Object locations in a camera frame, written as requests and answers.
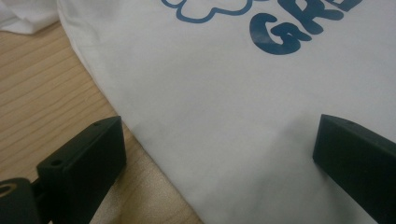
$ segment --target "blue cloud outline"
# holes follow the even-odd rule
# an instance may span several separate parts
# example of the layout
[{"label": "blue cloud outline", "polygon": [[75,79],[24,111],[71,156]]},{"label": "blue cloud outline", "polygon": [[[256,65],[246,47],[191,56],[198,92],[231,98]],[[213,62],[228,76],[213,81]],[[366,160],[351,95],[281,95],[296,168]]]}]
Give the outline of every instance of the blue cloud outline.
[{"label": "blue cloud outline", "polygon": [[167,7],[176,8],[177,9],[176,16],[177,16],[177,18],[179,20],[190,22],[190,23],[204,23],[204,22],[210,21],[215,16],[216,13],[229,15],[229,16],[240,16],[240,15],[243,15],[243,14],[247,13],[251,9],[251,7],[253,5],[253,1],[263,2],[263,1],[268,1],[268,0],[247,0],[247,4],[242,9],[239,9],[239,10],[236,10],[236,11],[225,10],[225,9],[222,9],[222,8],[213,7],[210,10],[209,14],[206,17],[201,18],[201,19],[194,19],[194,18],[186,17],[186,16],[184,16],[181,13],[181,9],[183,8],[183,6],[187,2],[187,0],[183,0],[179,4],[175,4],[175,5],[170,4],[166,0],[161,0],[161,1]]}]

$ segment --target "white fabric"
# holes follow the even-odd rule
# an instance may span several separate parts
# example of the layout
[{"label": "white fabric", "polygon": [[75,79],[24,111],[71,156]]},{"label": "white fabric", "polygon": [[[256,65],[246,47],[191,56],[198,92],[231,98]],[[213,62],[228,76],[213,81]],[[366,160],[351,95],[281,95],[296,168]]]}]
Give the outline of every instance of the white fabric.
[{"label": "white fabric", "polygon": [[[341,10],[343,1],[319,0],[338,11],[314,19],[322,32],[283,2],[293,1],[58,7],[99,88],[205,223],[375,223],[311,157],[320,114],[396,140],[396,1]],[[295,25],[301,47],[278,50],[278,36],[250,34],[260,15],[277,21],[258,20],[259,31]],[[253,36],[265,48],[273,39],[274,52]]]},{"label": "white fabric", "polygon": [[30,35],[57,20],[55,0],[0,0],[0,31]]}]

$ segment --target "screw hole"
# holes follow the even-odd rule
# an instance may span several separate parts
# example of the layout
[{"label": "screw hole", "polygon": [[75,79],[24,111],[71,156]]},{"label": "screw hole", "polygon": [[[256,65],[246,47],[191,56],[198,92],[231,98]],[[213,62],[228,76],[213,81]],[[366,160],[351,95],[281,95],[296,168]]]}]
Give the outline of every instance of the screw hole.
[{"label": "screw hole", "polygon": [[50,165],[51,166],[59,166],[60,164],[62,164],[62,161],[61,160],[56,160],[56,161],[53,161]]},{"label": "screw hole", "polygon": [[4,184],[0,186],[0,198],[7,196],[9,193],[14,191],[14,189],[17,188],[16,184],[10,183],[10,184]]}]

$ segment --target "wooden surface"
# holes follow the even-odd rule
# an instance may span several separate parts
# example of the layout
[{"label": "wooden surface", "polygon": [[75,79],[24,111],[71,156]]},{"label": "wooden surface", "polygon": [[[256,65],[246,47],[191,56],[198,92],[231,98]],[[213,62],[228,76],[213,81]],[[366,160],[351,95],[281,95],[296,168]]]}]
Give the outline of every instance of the wooden surface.
[{"label": "wooden surface", "polygon": [[[91,123],[116,115],[71,49],[61,24],[0,32],[0,180],[35,167]],[[200,223],[124,127],[127,167],[92,223]]]}]

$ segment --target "black plastic piece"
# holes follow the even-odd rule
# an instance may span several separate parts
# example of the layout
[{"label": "black plastic piece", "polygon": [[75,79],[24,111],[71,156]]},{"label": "black plastic piece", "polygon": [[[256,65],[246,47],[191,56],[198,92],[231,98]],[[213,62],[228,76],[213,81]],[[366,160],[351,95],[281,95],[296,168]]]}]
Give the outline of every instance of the black plastic piece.
[{"label": "black plastic piece", "polygon": [[322,115],[314,161],[378,223],[396,223],[396,144]]},{"label": "black plastic piece", "polygon": [[120,117],[95,122],[40,162],[33,184],[0,182],[0,224],[89,223],[125,163]]},{"label": "black plastic piece", "polygon": [[54,223],[89,223],[126,156],[120,117],[95,122],[37,166]]},{"label": "black plastic piece", "polygon": [[0,182],[0,223],[42,223],[29,180],[14,178]]}]

